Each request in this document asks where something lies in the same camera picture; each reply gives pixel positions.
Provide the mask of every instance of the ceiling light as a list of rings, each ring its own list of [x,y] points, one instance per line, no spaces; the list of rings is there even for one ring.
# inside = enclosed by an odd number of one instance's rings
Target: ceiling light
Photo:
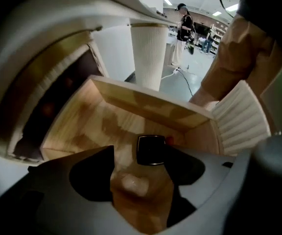
[[[216,12],[213,14],[213,16],[218,16],[218,15],[220,15],[220,14],[221,14],[221,12],[216,11]]]
[[[168,5],[172,5],[172,3],[169,0],[164,0]]]
[[[226,8],[226,10],[227,11],[235,11],[235,10],[238,10],[238,6],[239,6],[239,4],[237,3],[237,4],[233,5],[233,6],[230,6],[230,7]]]

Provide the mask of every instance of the person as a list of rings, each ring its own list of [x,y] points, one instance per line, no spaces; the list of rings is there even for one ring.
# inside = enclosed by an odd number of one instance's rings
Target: person
[[[183,17],[178,27],[177,43],[175,45],[175,49],[172,55],[171,64],[175,67],[180,67],[182,53],[185,49],[185,44],[191,34],[193,24],[192,17],[188,12],[187,6],[184,3],[180,3],[177,6],[177,10]]]
[[[260,98],[282,67],[282,31],[273,22],[282,10],[270,10],[274,1],[240,0],[217,55],[190,102],[207,108],[224,98],[240,80],[246,80],[259,99],[272,132],[276,131]]]
[[[212,43],[214,41],[215,34],[216,34],[216,31],[214,29],[214,26],[212,25],[211,28],[209,28],[208,30],[208,35],[206,36],[206,40],[204,41],[202,45],[201,52],[209,53]]]

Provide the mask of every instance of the white ribbed cylinder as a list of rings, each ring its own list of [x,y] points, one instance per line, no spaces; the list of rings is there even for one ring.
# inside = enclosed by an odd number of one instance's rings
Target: white ribbed cylinder
[[[161,84],[168,27],[164,25],[131,27],[136,81],[158,91]]]

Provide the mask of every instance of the gray floor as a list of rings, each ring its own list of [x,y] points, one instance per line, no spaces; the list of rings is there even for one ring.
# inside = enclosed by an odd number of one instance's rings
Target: gray floor
[[[212,54],[207,55],[205,53],[201,53],[198,48],[195,49],[193,55],[191,55],[187,50],[184,51],[182,65],[180,67],[184,70],[182,73],[188,80],[193,94],[200,88],[201,81],[209,70],[213,57],[214,55]],[[164,67],[162,77],[172,74],[173,70],[174,68],[171,66]],[[180,73],[163,79],[160,85],[160,92],[187,102],[191,98],[188,85]]]

